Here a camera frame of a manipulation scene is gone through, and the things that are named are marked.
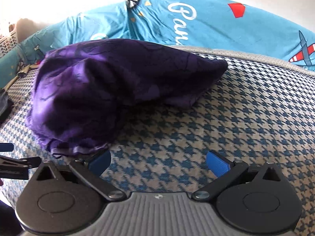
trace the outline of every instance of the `blue fabric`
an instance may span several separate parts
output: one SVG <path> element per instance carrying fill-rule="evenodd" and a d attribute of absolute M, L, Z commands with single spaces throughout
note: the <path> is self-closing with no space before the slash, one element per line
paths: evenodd
<path fill-rule="evenodd" d="M 19 46 L 23 61 L 33 64 L 42 60 L 50 50 L 105 38 L 129 38 L 125 2 L 97 8 L 68 17 L 31 35 Z"/>
<path fill-rule="evenodd" d="M 69 17 L 21 42 L 20 55 L 26 64 L 32 64 L 46 52 L 66 45 L 127 38 L 262 54 L 315 70 L 315 33 L 267 11 L 230 0 L 137 3 L 127 9 L 126 2 L 121 2 Z M 0 61 L 0 72 L 6 75 L 2 86 L 11 79 L 11 72 L 2 69 L 8 70 L 7 64 L 2 64 L 12 60 L 12 54 L 6 56 L 5 62 Z"/>
<path fill-rule="evenodd" d="M 16 76 L 16 68 L 20 61 L 18 48 L 14 47 L 0 59 L 0 88 L 3 88 Z"/>
<path fill-rule="evenodd" d="M 242 51 L 286 61 L 302 50 L 299 31 L 307 46 L 315 43 L 315 33 L 289 20 L 248 5 L 240 5 L 245 11 L 236 18 L 229 4 L 239 6 L 230 0 L 140 0 L 128 11 L 134 21 L 130 32 L 137 40 Z M 309 56 L 315 65 L 315 53 Z M 306 66 L 303 59 L 295 64 Z M 315 70 L 312 65 L 305 68 Z"/>

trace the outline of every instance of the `black object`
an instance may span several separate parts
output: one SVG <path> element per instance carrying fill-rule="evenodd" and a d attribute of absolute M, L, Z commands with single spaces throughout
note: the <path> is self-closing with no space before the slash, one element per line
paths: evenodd
<path fill-rule="evenodd" d="M 13 102 L 4 89 L 0 89 L 0 124 L 3 123 L 12 111 Z"/>
<path fill-rule="evenodd" d="M 14 209 L 0 201 L 0 235 L 17 236 L 23 231 Z"/>
<path fill-rule="evenodd" d="M 14 144 L 0 143 L 0 152 L 12 152 L 13 150 L 14 150 Z"/>
<path fill-rule="evenodd" d="M 28 170 L 37 168 L 41 162 L 40 157 L 13 159 L 0 155 L 0 178 L 28 180 Z"/>
<path fill-rule="evenodd" d="M 132 9 L 133 7 L 137 6 L 140 0 L 127 0 L 126 6 L 127 8 Z"/>
<path fill-rule="evenodd" d="M 181 228 L 187 226 L 193 232 L 201 223 L 202 228 L 215 227 L 217 233 L 207 235 L 279 235 L 295 229 L 301 212 L 299 198 L 277 165 L 248 167 L 240 160 L 194 192 L 192 199 L 186 193 L 132 193 L 127 198 L 91 173 L 82 160 L 68 167 L 42 163 L 16 204 L 23 227 L 38 235 L 75 234 L 84 228 L 90 230 L 84 235 L 115 235 L 123 228 L 123 235 L 137 230 L 137 235 L 151 235 L 156 233 L 153 225 L 145 232 L 139 226 L 156 219 L 165 230 L 179 230 L 165 235 L 183 235 Z M 204 234 L 198 229 L 193 235 Z"/>

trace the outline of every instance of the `houndstooth fabric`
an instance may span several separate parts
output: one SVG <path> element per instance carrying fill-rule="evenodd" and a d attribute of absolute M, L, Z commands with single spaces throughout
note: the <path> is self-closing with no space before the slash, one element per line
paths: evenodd
<path fill-rule="evenodd" d="M 192 193 L 215 178 L 206 166 L 208 150 L 250 165 L 271 160 L 302 200 L 296 233 L 314 235 L 315 79 L 273 65 L 199 55 L 227 61 L 222 79 L 189 110 L 136 107 L 110 148 L 112 162 L 102 178 L 126 192 Z M 1 126 L 0 141 L 15 144 L 15 151 L 4 155 L 53 159 L 25 127 L 32 77 L 10 90 L 19 101 Z M 2 191 L 14 204 L 26 182 L 4 181 Z"/>

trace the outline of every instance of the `purple fabric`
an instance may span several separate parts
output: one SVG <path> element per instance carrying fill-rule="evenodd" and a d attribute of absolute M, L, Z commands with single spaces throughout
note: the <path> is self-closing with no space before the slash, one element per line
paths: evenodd
<path fill-rule="evenodd" d="M 188 108 L 226 69 L 224 60 L 144 41 L 69 45 L 42 61 L 26 122 L 47 151 L 89 153 L 115 139 L 131 106 Z"/>

